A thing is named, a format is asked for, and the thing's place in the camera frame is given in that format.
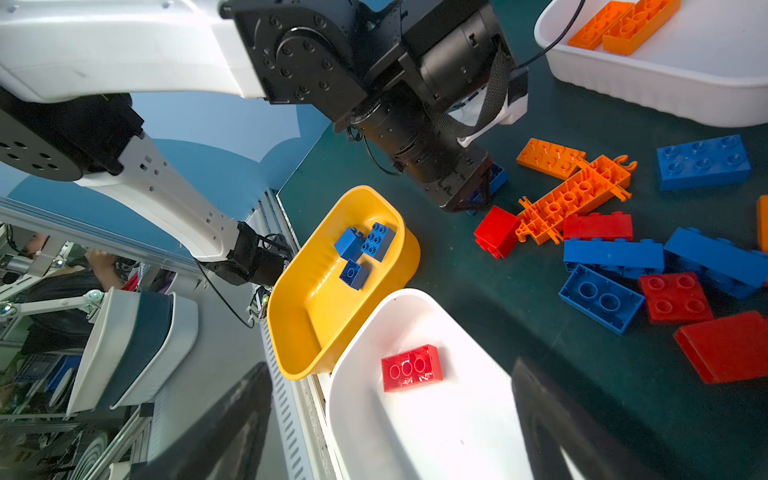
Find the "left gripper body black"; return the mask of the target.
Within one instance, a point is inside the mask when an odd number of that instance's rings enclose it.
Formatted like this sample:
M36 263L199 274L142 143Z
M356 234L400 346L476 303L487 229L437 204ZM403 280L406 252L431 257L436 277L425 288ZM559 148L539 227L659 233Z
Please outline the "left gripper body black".
M413 179L443 211L468 211L470 197L487 181L491 165L488 151L472 144L428 153L413 165Z

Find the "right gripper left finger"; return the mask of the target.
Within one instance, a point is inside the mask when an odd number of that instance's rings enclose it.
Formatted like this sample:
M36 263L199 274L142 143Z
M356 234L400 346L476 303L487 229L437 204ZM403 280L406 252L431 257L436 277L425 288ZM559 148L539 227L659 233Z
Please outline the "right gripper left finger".
M266 443L273 384L257 363L187 432L130 479L254 479Z

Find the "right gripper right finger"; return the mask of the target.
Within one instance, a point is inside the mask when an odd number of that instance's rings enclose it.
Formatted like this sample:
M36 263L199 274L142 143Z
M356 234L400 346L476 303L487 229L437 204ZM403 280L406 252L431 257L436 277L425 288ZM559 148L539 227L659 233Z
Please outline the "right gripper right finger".
M599 459L584 419L557 385L520 358L511 387L533 477L598 479Z

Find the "blue 2x4 brick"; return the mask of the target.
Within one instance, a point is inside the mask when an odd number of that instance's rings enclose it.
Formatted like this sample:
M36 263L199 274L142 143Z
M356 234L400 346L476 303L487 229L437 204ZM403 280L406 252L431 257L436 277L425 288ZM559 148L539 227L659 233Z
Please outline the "blue 2x4 brick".
M489 208L494 195L507 181L508 173L506 170L497 163L493 163L488 170L487 181L470 197L470 209L467 213L474 215L477 209L484 210Z

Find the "red cube brick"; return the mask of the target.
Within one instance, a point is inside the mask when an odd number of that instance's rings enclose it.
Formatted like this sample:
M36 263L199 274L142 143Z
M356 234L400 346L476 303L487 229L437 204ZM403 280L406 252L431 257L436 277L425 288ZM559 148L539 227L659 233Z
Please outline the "red cube brick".
M475 243L495 259L506 259L519 241L520 225L516 215L493 206L474 231Z

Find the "blue 2x3 lego brick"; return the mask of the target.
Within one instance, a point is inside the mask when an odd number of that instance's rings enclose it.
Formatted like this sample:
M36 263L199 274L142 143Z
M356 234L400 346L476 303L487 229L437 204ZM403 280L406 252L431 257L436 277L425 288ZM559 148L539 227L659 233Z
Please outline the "blue 2x3 lego brick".
M395 236L396 232L393 229L375 222L366 236L361 251L368 257L382 262Z

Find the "red 2x4 lego brick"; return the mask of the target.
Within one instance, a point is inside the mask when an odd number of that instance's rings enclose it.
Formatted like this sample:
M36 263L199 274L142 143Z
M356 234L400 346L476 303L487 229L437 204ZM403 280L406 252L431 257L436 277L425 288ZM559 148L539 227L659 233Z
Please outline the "red 2x4 lego brick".
M438 348L430 344L385 357L380 365L383 391L386 393L444 379Z

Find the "small blue 2x2 brick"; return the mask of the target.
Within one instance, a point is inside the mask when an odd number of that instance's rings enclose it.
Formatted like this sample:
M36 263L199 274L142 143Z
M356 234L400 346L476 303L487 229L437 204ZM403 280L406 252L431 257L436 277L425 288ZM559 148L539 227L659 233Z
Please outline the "small blue 2x2 brick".
M371 273L371 266L367 262L358 263L347 260L339 275L340 280L354 290L361 290Z

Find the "small orange lego brick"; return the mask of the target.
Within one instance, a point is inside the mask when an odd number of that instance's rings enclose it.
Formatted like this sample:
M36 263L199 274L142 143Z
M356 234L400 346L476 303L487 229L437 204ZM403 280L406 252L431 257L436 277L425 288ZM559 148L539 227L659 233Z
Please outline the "small orange lego brick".
M608 30L625 16L634 6L631 2L610 1L603 6L577 33L567 42L574 48L595 50Z

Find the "orange 2x4 lego brick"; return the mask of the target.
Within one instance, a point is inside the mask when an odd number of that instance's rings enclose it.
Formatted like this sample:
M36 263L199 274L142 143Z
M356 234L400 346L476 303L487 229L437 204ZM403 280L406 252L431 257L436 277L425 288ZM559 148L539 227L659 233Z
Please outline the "orange 2x4 lego brick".
M629 56L642 46L681 7L680 0L637 2L603 35L603 50Z

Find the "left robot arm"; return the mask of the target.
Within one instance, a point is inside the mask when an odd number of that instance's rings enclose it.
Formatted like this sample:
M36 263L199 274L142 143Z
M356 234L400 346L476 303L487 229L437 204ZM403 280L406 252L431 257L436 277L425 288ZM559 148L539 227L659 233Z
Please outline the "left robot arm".
M277 245L157 151L136 92L315 107L444 211L490 201L480 135L527 110L527 70L487 1L5 1L1 159L130 208L233 285L271 286Z

